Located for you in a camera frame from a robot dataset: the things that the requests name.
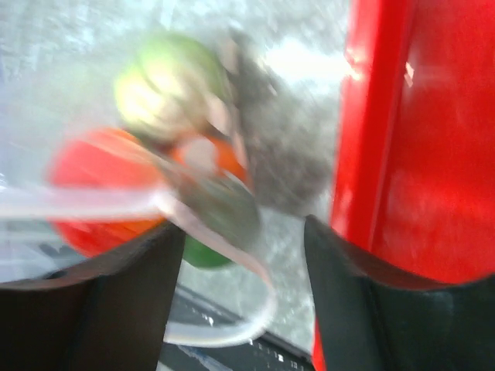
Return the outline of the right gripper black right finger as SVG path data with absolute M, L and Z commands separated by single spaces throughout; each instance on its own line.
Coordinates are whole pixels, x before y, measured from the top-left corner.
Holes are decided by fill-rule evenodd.
M 304 225 L 317 370 L 492 370 L 494 278 L 445 284 L 395 267 L 316 217 Z

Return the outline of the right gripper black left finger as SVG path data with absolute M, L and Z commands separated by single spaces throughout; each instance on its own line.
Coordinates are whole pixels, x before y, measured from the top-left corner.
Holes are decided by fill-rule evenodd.
M 1 286 L 3 370 L 154 370 L 185 234 L 164 223 L 120 247 Z

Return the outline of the red tomato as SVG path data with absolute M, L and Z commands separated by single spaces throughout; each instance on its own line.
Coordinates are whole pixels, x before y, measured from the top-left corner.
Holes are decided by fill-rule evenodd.
M 95 189 L 140 189 L 161 179 L 150 163 L 133 162 L 124 155 L 138 155 L 138 139 L 117 128 L 102 128 L 73 139 L 59 150 L 49 174 L 56 186 Z M 138 237 L 165 222 L 163 216 L 117 222 L 62 221 L 53 225 L 76 252 L 95 257 Z

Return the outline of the green lime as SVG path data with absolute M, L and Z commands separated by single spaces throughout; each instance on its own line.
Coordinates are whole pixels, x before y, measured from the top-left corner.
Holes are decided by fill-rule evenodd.
M 195 268 L 214 270 L 233 261 L 216 251 L 225 241 L 245 253 L 257 245 L 261 218 L 254 197 L 235 175 L 224 172 L 201 178 L 180 190 L 180 197 L 193 214 L 186 229 L 183 259 Z

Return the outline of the clear zip top bag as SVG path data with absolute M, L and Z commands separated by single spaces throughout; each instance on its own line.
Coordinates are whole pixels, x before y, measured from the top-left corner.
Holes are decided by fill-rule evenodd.
M 130 132 L 114 98 L 114 81 L 144 40 L 126 32 L 87 51 L 58 56 L 1 85 L 1 280 L 33 279 L 95 257 L 75 251 L 53 222 L 117 222 L 163 216 L 194 220 L 180 190 L 202 175 L 167 152 L 191 137 L 231 144 L 247 173 L 261 218 L 256 247 L 225 267 L 202 270 L 185 260 L 182 286 L 239 315 L 231 326 L 172 320 L 171 340 L 230 345 L 264 330 L 307 349 L 315 314 L 303 266 L 303 220 L 328 209 L 335 114 L 342 57 L 318 35 L 250 36 L 236 29 L 178 32 L 214 51 L 230 82 L 231 102 L 217 108 L 207 131 L 175 141 Z M 140 189 L 70 188 L 49 175 L 66 142 L 102 128 L 138 139 L 133 162 L 150 163 L 161 179 Z

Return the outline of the light green apple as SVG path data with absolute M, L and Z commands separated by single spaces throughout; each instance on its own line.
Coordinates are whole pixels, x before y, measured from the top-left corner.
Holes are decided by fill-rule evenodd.
M 207 131 L 231 93 L 214 51 L 188 35 L 161 31 L 144 40 L 115 78 L 114 98 L 130 132 L 171 142 Z

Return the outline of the orange fruit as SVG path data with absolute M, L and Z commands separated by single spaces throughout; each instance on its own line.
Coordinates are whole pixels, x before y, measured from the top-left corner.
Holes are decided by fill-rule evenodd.
M 247 179 L 247 173 L 231 144 L 215 137 L 196 136 L 181 141 L 172 147 L 167 155 L 202 175 L 235 176 L 242 182 Z

